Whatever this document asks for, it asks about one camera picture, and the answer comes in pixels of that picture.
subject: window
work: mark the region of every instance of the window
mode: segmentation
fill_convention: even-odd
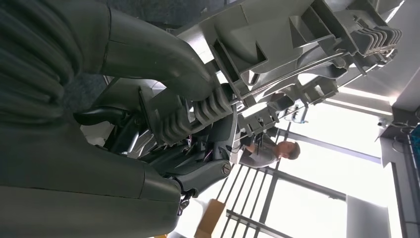
[[[279,180],[265,224],[293,238],[345,238],[346,208],[341,200]]]
[[[308,123],[292,123],[290,131],[312,139],[381,157],[379,118],[328,104],[311,106],[305,118]]]
[[[299,141],[301,155],[279,170],[353,197],[385,206],[383,168],[374,162]]]

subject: bolt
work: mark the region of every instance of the bolt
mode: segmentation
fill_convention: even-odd
[[[141,125],[142,121],[139,118],[134,119],[134,124]]]
[[[230,169],[231,169],[230,164],[224,164],[223,167],[222,167],[222,173],[224,175],[229,174]]]

